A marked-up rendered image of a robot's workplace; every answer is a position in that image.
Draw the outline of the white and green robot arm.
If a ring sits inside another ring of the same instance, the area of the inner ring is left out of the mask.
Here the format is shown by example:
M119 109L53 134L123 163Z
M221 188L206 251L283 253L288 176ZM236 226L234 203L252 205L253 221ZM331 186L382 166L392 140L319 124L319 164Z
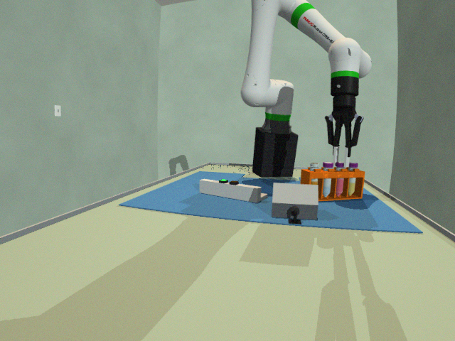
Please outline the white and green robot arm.
M352 38L339 33L306 0L252 0L252 23L241 97L251 107L265 107L262 130L290 134L294 86L271 80L271 59L277 16L317 42L331 66L331 95L358 96L359 79L372 67L370 56Z

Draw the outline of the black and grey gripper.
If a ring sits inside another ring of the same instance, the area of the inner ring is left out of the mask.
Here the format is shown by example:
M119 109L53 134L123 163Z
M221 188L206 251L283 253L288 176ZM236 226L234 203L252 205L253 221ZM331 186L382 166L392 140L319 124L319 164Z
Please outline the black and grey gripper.
M336 121L335 134L333 134L333 118ZM355 118L353 137L351 138L351 122ZM357 146L360 125L363 117L357 115L355 111L355 97L353 96L335 96L333 97L333 111L331 115L325 116L328 131L328 143L333 146L333 166L336 166L339 155L339 141L341 137L341 128L344 124L346 133L344 168L349 167L350 153L353 146Z

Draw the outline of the blue flat mat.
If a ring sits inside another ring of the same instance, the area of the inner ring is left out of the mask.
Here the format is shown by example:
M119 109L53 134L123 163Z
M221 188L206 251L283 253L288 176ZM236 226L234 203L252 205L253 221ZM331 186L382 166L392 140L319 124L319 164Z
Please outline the blue flat mat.
M272 217L273 183L300 184L301 177L299 180L277 180L243 178L244 175L199 171L119 205L224 220L423 234L420 229L365 188L360 199L319 201L317 220L297 219L301 220L301 224L289 224L289 219L294 218ZM239 184L262 187L262 193L268 195L256 203L200 193L202 179L239 181Z

